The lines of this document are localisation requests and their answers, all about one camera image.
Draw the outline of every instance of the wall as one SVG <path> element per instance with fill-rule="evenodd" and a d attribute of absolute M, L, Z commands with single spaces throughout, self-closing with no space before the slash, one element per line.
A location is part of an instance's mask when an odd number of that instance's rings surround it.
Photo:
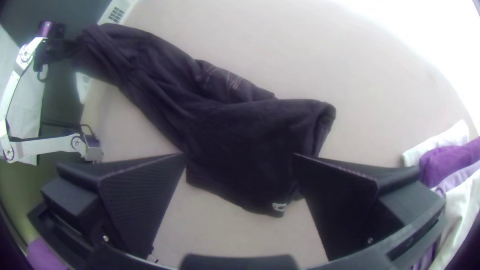
<path fill-rule="evenodd" d="M 334 0 L 388 29 L 448 79 L 480 129 L 480 16 L 472 0 Z"/>

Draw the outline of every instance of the dark purple towel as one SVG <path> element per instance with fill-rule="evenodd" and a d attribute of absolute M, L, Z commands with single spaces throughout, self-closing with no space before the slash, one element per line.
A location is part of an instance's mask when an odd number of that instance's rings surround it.
<path fill-rule="evenodd" d="M 185 153 L 189 184 L 254 213 L 283 216 L 293 153 L 317 157 L 335 120 L 328 103 L 279 100 L 138 29 L 93 25 L 77 45 L 74 67 L 118 86 Z"/>
<path fill-rule="evenodd" d="M 480 160 L 480 137 L 463 146 L 433 149 L 420 159 L 420 179 L 434 188 L 451 174 Z"/>

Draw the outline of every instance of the air vent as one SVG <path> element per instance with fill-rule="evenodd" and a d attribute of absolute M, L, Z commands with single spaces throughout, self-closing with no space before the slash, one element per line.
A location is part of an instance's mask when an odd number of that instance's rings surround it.
<path fill-rule="evenodd" d="M 125 15 L 125 12 L 123 10 L 121 10 L 118 7 L 115 7 L 113 11 L 110 13 L 110 15 L 108 16 L 108 18 L 111 21 L 114 21 L 115 23 L 119 24 L 122 18 L 124 17 L 124 15 Z"/>

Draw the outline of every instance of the purple cloth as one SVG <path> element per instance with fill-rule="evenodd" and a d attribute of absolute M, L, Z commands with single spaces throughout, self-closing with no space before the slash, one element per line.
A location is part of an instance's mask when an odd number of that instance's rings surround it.
<path fill-rule="evenodd" d="M 26 259 L 35 270 L 69 270 L 41 238 L 28 246 Z"/>
<path fill-rule="evenodd" d="M 474 173 L 476 173 L 478 170 L 480 170 L 480 161 L 477 161 L 476 163 L 463 168 L 449 177 L 445 178 L 435 189 L 435 192 L 438 193 L 439 195 L 445 197 L 447 192 L 453 190 L 454 188 L 460 186 L 465 182 L 467 179 L 469 179 Z"/>
<path fill-rule="evenodd" d="M 414 265 L 412 270 L 427 270 L 430 268 L 434 262 L 435 256 L 435 245 L 431 246 L 426 252 L 425 255 Z"/>
<path fill-rule="evenodd" d="M 480 160 L 480 137 L 463 146 L 433 149 L 420 159 L 420 179 L 434 188 L 449 175 Z"/>

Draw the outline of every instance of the robotic arm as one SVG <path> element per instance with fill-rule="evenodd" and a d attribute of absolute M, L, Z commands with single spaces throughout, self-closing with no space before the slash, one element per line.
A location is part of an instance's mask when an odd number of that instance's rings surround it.
<path fill-rule="evenodd" d="M 44 52 L 43 49 L 49 44 L 49 37 L 63 36 L 64 29 L 61 24 L 43 21 L 37 37 L 24 45 L 16 58 L 15 67 L 0 100 L 0 145 L 3 149 L 3 158 L 8 163 L 14 163 L 29 156 L 54 152 L 80 153 L 87 161 L 101 161 L 103 158 L 100 142 L 93 134 L 85 135 L 83 132 L 77 132 L 68 136 L 33 139 L 17 139 L 9 136 L 7 115 L 20 79 L 32 64 L 35 54 L 39 53 L 38 51 Z"/>

